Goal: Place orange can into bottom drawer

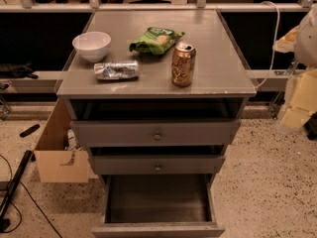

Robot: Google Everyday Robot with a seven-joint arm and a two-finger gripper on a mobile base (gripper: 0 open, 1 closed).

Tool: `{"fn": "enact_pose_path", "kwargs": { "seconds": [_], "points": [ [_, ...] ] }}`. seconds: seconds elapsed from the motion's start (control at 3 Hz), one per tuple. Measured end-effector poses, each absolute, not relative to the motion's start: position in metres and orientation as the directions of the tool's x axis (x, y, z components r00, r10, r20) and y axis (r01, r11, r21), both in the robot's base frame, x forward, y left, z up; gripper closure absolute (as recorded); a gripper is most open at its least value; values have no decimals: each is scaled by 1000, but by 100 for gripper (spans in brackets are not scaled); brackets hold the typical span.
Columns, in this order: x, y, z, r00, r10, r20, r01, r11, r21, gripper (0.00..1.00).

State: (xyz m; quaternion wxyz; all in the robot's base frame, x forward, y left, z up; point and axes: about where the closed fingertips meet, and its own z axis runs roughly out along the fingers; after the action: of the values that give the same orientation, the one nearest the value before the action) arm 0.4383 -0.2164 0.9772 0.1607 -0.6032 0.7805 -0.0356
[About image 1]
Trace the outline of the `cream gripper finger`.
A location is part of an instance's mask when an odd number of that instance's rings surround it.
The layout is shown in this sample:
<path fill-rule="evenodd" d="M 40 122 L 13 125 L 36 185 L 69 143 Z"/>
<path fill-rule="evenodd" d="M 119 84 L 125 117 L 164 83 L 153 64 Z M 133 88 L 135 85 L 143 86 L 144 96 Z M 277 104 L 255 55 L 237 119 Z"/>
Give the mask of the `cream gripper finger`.
<path fill-rule="evenodd" d="M 287 34 L 277 40 L 272 48 L 279 53 L 290 53 L 294 52 L 294 43 L 297 35 L 298 26 L 291 29 Z"/>
<path fill-rule="evenodd" d="M 292 75 L 285 87 L 284 104 L 278 114 L 284 130 L 300 129 L 317 112 L 317 68 Z"/>

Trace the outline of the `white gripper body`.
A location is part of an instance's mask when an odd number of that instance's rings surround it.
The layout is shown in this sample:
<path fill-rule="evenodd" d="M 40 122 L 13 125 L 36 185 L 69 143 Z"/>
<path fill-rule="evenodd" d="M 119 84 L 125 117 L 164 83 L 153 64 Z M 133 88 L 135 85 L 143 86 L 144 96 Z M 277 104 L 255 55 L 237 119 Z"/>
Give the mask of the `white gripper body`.
<path fill-rule="evenodd" d="M 317 67 L 317 7 L 301 20 L 294 42 L 294 57 L 309 67 Z"/>

